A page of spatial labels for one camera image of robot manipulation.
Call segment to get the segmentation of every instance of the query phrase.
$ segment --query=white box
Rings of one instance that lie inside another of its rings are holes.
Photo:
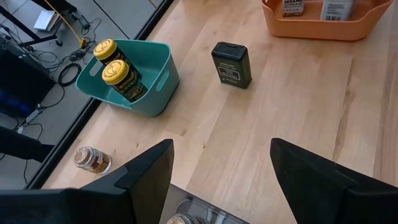
[[[346,21],[352,6],[353,0],[324,0],[320,20]]]
[[[282,16],[301,16],[304,0],[282,0]]]

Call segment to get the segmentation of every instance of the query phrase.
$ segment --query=bin handle cutout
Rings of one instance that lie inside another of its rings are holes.
[[[166,80],[169,78],[169,71],[166,71],[163,73],[162,77],[159,79],[159,81],[156,84],[156,91],[160,91],[163,86],[164,83],[166,82]]]

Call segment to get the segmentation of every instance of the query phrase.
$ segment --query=table edge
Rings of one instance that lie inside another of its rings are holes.
[[[134,37],[134,40],[146,40],[173,1],[163,0]],[[94,98],[90,98],[87,101],[65,134],[45,158],[30,181],[25,185],[24,189],[40,189],[44,185],[100,104],[100,100]]]

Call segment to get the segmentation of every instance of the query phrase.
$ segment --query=black jar with yellow label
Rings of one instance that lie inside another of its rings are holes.
[[[130,102],[143,97],[148,91],[139,79],[137,70],[132,70],[123,60],[110,62],[102,72],[102,79]]]
[[[112,39],[106,39],[101,41],[94,48],[94,57],[96,57],[105,66],[111,63],[113,60],[123,60],[130,66],[131,70],[135,70],[137,72],[139,79],[142,78],[141,73],[138,72],[135,66],[130,62],[130,60],[126,57],[123,51],[120,50],[118,45]]]

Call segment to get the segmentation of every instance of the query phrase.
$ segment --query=orange plastic bin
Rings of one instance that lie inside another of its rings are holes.
[[[282,17],[282,0],[262,0],[268,30],[278,37],[359,40],[370,34],[392,0],[354,0],[348,21],[321,21],[322,0],[305,0],[304,13]]]

